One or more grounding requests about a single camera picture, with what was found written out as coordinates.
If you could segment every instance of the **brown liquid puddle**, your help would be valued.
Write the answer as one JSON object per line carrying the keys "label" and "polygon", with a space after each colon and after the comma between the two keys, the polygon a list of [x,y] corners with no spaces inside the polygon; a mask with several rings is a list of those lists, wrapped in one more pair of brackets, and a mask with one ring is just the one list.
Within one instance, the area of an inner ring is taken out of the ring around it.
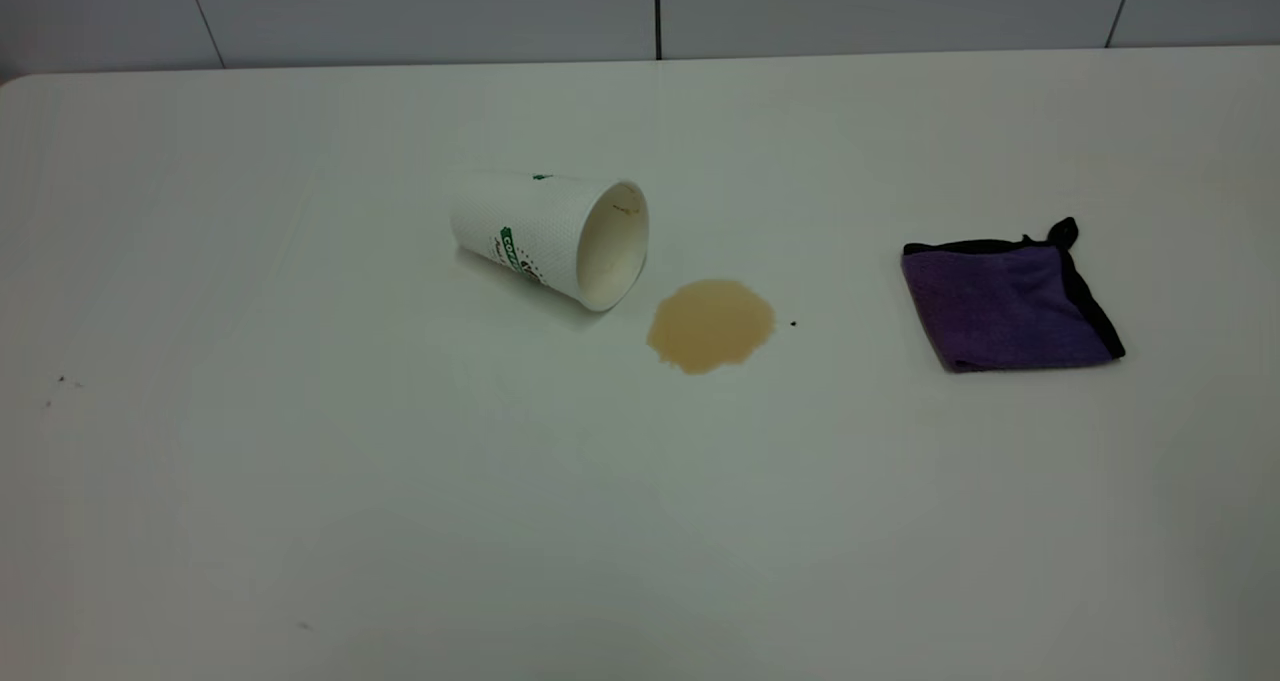
{"label": "brown liquid puddle", "polygon": [[658,303],[649,346],[685,374],[741,364],[773,334],[773,307],[737,282],[681,285]]}

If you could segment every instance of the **green logo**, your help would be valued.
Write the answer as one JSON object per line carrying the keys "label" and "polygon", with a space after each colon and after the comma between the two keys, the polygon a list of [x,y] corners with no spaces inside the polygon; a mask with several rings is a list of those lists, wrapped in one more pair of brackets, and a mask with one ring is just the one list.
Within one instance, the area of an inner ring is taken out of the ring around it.
{"label": "green logo", "polygon": [[516,239],[511,238],[511,227],[503,227],[500,236],[502,251],[507,252],[507,261],[511,262],[512,269],[540,283],[541,279],[539,279],[538,274],[526,262],[520,262],[520,259],[516,257]]}

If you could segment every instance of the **white table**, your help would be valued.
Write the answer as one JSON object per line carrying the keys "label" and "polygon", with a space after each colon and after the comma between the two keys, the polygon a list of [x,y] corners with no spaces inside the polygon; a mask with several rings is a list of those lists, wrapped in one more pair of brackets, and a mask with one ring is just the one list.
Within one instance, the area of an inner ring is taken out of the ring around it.
{"label": "white table", "polygon": [[[6,84],[0,677],[1275,678],[1277,79],[1221,47]],[[593,316],[458,252],[453,166],[635,179],[648,268]],[[1128,358],[943,373],[901,244],[1068,215]],[[685,376],[645,334],[705,276],[780,326]]]}

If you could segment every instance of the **paper cup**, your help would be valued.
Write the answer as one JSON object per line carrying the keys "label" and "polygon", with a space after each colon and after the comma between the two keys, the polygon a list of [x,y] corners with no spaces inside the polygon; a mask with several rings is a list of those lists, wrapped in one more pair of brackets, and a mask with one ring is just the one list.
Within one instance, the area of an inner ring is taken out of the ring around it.
{"label": "paper cup", "polygon": [[613,308],[644,266],[649,206],[631,180],[476,172],[451,193],[462,248],[591,311]]}

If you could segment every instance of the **cloth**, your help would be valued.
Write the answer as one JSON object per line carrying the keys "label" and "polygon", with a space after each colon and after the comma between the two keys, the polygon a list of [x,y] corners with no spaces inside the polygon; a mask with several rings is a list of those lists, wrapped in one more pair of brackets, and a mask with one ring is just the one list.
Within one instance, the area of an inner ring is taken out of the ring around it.
{"label": "cloth", "polygon": [[1076,236],[1068,218],[1043,242],[906,244],[906,285],[942,364],[964,373],[1123,357],[1120,335],[1071,262]]}

